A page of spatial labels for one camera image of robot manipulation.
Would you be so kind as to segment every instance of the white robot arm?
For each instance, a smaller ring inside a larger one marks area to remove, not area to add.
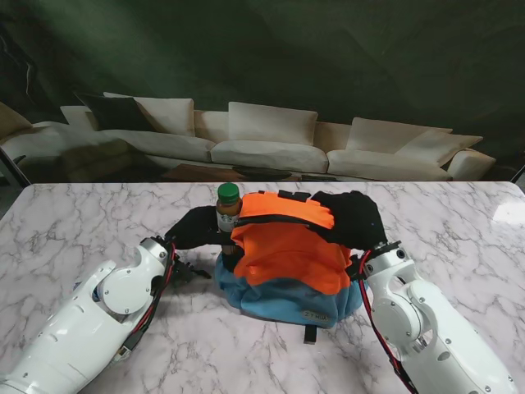
[[[137,328],[165,286],[170,257],[147,238],[136,248],[135,265],[100,264],[48,319],[12,372],[0,377],[0,394],[77,393],[128,356],[142,337]]]
[[[399,242],[374,250],[363,268],[374,295],[371,320],[398,351],[413,392],[518,393],[497,355],[439,287],[418,275]]]

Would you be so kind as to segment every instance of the backdrop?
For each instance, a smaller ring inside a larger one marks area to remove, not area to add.
[[[2,0],[55,105],[72,90],[453,127],[525,149],[525,2]]]

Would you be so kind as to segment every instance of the bag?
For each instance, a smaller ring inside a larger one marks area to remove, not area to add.
[[[308,229],[334,226],[330,210],[308,197],[283,191],[243,197],[231,239],[244,256],[232,266],[220,255],[215,272],[231,306],[260,318],[322,328],[361,306],[359,288],[347,273],[350,250]]]

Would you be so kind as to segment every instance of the marble table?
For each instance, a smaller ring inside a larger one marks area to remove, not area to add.
[[[26,188],[0,222],[0,371],[104,259],[119,265],[164,234],[218,184],[74,184]],[[361,190],[391,240],[483,335],[525,392],[525,196],[510,183],[245,183],[257,190]],[[210,268],[218,247],[182,253]],[[148,334],[90,393],[406,393],[361,308],[317,344],[304,328],[229,307],[211,281],[168,291]]]

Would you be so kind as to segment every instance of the orange fabric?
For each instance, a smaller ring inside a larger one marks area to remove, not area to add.
[[[326,228],[333,228],[334,217],[330,209],[322,207],[317,201],[309,199],[306,203],[279,197],[270,191],[249,193],[243,197],[240,218],[262,215],[286,215],[301,218]]]
[[[317,202],[301,203],[279,197],[284,201],[277,201],[275,198],[275,194],[268,193],[245,195],[240,216],[280,214],[309,218],[310,222],[333,227],[330,211],[327,210],[330,216],[327,218],[324,208]],[[329,244],[303,224],[251,223],[236,227],[231,239],[244,250],[244,257],[237,263],[234,274],[245,277],[252,286],[279,277],[296,279],[327,295],[337,294],[350,286],[345,271],[350,265],[350,250]]]

